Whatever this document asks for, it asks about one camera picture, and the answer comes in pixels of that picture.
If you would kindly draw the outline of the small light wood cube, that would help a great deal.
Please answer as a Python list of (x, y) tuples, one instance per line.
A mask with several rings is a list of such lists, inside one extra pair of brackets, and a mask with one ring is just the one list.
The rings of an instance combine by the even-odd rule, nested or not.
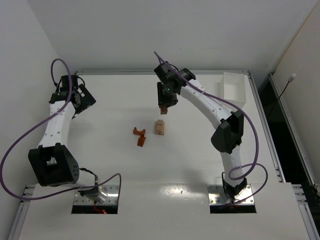
[(156, 127), (156, 126), (161, 127), (161, 125), (160, 125), (160, 122), (161, 122), (161, 121), (162, 121), (161, 119), (158, 119), (158, 120), (155, 122), (155, 127)]

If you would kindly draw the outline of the white perforated box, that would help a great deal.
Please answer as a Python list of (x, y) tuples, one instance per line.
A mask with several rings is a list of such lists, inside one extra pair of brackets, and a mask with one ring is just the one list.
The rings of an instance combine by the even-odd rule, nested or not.
[(245, 76), (224, 72), (219, 84), (219, 97), (242, 109), (247, 101)]

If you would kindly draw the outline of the light wood cylinder block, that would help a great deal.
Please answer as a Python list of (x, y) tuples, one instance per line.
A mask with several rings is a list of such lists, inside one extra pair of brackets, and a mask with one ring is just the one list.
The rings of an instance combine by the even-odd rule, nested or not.
[(166, 115), (167, 113), (168, 113), (168, 108), (166, 106), (161, 106), (160, 107), (160, 114)]

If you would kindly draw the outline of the light wood rectangular block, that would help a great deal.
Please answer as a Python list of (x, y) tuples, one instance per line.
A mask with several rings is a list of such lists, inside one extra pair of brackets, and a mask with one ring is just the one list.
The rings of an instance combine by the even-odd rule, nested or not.
[(164, 125), (162, 125), (161, 126), (161, 128), (160, 128), (160, 130), (159, 130), (159, 135), (164, 135), (165, 134), (165, 126)]

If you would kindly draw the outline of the long light wood block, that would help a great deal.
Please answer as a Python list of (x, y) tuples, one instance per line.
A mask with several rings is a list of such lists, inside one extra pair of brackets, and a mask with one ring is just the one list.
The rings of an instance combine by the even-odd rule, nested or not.
[(161, 126), (156, 126), (156, 127), (154, 128), (154, 133), (155, 133), (156, 135), (160, 135), (160, 134), (161, 134), (161, 131), (162, 131), (162, 127), (161, 127)]

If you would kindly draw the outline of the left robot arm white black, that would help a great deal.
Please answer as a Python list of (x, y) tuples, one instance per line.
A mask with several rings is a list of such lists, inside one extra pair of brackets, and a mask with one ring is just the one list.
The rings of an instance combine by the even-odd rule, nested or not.
[(78, 75), (64, 75), (49, 100), (51, 119), (38, 147), (31, 149), (28, 160), (42, 187), (82, 187), (92, 185), (95, 178), (81, 171), (69, 151), (68, 135), (72, 119), (96, 103)]

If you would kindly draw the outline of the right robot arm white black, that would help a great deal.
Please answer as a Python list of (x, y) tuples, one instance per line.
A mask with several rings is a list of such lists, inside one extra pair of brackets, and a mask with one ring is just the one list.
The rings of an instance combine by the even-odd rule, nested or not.
[(162, 115), (168, 108), (178, 103), (177, 95), (192, 103), (212, 124), (214, 133), (211, 144), (220, 152), (224, 167), (223, 188), (225, 195), (234, 200), (246, 187), (243, 177), (240, 144), (244, 134), (244, 115), (236, 112), (198, 92), (183, 81), (166, 64), (161, 63), (154, 69), (159, 78), (157, 83), (158, 107)]

